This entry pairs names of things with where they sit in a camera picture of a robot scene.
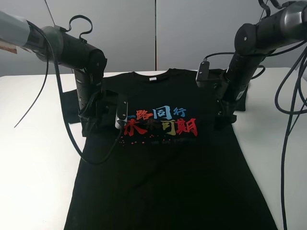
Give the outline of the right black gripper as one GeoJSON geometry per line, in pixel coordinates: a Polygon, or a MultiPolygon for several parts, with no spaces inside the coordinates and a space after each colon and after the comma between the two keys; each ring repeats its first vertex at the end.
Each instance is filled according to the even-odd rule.
{"type": "Polygon", "coordinates": [[[213,88],[217,100],[217,116],[214,119],[215,130],[222,130],[237,120],[237,116],[234,115],[237,103],[225,96],[229,86],[225,75],[226,71],[221,69],[207,69],[203,70],[201,74],[201,81],[205,86],[213,88]]]}

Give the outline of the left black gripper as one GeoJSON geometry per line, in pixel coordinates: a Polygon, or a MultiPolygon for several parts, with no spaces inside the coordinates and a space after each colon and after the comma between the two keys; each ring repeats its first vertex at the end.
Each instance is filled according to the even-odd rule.
{"type": "Polygon", "coordinates": [[[117,115],[119,93],[111,90],[96,91],[77,89],[78,117],[83,125],[119,125],[117,115]]]}

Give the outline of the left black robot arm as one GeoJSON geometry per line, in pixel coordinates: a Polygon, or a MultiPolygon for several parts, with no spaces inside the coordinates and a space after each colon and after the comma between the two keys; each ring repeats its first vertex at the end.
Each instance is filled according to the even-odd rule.
{"type": "Polygon", "coordinates": [[[109,118],[118,120],[110,109],[116,102],[109,100],[117,93],[103,86],[107,64],[103,51],[67,32],[59,26],[40,29],[24,18],[0,13],[2,42],[33,51],[40,60],[53,63],[56,73],[59,66],[73,69],[79,100],[78,116],[82,124],[99,127],[109,118]]]}

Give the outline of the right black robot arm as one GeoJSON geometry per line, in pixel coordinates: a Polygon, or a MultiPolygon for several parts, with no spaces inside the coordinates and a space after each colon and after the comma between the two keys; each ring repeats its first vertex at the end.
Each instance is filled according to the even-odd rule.
{"type": "Polygon", "coordinates": [[[227,70],[216,74],[210,72],[205,58],[199,66],[196,83],[198,87],[213,86],[217,99],[214,128],[222,129],[236,121],[234,114],[242,95],[252,80],[260,63],[273,56],[276,49],[307,40],[307,3],[303,0],[279,4],[271,1],[278,12],[271,10],[264,1],[259,5],[266,15],[257,23],[243,24],[235,35],[235,52],[227,70]]]}

